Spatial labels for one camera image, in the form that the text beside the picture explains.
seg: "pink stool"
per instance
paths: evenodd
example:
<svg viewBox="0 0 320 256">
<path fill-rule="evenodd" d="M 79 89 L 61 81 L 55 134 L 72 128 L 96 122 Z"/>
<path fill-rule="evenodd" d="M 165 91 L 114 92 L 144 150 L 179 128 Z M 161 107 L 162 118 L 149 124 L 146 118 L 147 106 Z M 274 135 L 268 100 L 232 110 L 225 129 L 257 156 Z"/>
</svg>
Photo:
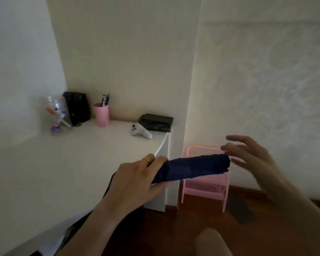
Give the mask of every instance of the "pink stool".
<svg viewBox="0 0 320 256">
<path fill-rule="evenodd" d="M 190 153 L 192 148 L 202 148 L 208 150 L 209 153 L 195 153 L 194 155 Z M 185 152 L 185 157 L 193 157 L 199 155 L 206 154 L 216 154 L 216 150 L 221 151 L 218 147 L 211 146 L 201 146 L 201 145 L 192 145 L 187 147 Z M 225 211 L 226 200 L 228 199 L 229 192 L 229 184 L 230 184 L 230 174 L 229 172 L 225 172 L 223 174 L 218 175 L 208 175 L 196 177 L 193 179 L 183 180 L 183 193 L 182 193 L 182 201 L 184 194 L 199 196 L 204 198 L 216 199 L 223 201 L 223 209 Z"/>
</svg>

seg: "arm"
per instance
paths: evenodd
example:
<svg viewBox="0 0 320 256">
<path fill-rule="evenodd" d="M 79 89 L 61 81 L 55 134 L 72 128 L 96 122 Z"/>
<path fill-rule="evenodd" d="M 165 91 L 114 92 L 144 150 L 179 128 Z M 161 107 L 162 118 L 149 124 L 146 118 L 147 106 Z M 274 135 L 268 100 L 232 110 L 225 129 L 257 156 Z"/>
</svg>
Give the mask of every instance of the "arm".
<svg viewBox="0 0 320 256">
<path fill-rule="evenodd" d="M 281 173 L 268 151 L 246 136 L 229 135 L 227 140 L 245 145 L 227 143 L 221 149 L 236 165 L 253 174 L 261 189 L 292 220 L 302 235 L 309 252 L 320 255 L 320 209 Z"/>
<path fill-rule="evenodd" d="M 166 157 L 155 159 L 149 154 L 140 161 L 121 164 L 106 196 L 57 256 L 101 255 L 122 219 L 171 184 L 163 182 L 151 186 L 154 176 L 166 161 Z"/>
</svg>

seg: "hand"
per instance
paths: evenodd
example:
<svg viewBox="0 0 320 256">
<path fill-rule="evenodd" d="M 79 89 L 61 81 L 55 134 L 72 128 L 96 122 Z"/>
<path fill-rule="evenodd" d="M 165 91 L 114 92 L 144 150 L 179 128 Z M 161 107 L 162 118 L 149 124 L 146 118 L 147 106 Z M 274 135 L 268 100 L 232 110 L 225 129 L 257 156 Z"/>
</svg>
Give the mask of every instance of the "hand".
<svg viewBox="0 0 320 256">
<path fill-rule="evenodd" d="M 227 135 L 226 139 L 244 143 L 227 143 L 220 148 L 225 154 L 242 159 L 243 161 L 231 158 L 231 162 L 251 172 L 267 195 L 270 196 L 271 190 L 275 189 L 276 185 L 286 181 L 268 150 L 260 146 L 251 137 Z"/>
<path fill-rule="evenodd" d="M 162 182 L 151 186 L 155 175 L 166 161 L 168 159 L 164 156 L 155 159 L 153 154 L 149 154 L 140 161 L 121 164 L 102 203 L 109 207 L 115 217 L 122 220 L 173 183 Z"/>
</svg>

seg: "person's right hand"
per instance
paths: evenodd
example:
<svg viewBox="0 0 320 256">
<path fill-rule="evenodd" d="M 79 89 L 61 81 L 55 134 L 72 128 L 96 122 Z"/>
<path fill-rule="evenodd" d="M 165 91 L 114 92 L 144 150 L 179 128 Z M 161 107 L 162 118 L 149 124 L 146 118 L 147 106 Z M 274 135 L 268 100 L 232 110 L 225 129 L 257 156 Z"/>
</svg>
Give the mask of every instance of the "person's right hand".
<svg viewBox="0 0 320 256">
<path fill-rule="evenodd" d="M 242 159 L 231 158 L 231 162 L 248 170 L 255 177 L 261 189 L 270 196 L 271 190 L 286 182 L 284 175 L 275 163 L 268 150 L 260 146 L 251 137 L 243 135 L 227 135 L 229 141 L 244 144 L 227 143 L 220 148 L 225 154 Z"/>
</svg>

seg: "person's left hand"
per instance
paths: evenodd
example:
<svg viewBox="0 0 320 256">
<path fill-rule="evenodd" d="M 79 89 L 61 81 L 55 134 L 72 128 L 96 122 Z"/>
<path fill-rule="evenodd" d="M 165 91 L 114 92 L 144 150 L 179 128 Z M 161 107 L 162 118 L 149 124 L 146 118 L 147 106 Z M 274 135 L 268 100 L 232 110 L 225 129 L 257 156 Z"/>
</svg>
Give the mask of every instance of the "person's left hand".
<svg viewBox="0 0 320 256">
<path fill-rule="evenodd" d="M 121 164 L 102 202 L 114 216 L 122 220 L 173 183 L 162 182 L 151 186 L 155 175 L 166 161 L 168 159 L 164 156 L 155 159 L 153 154 L 149 154 L 140 161 Z"/>
</svg>

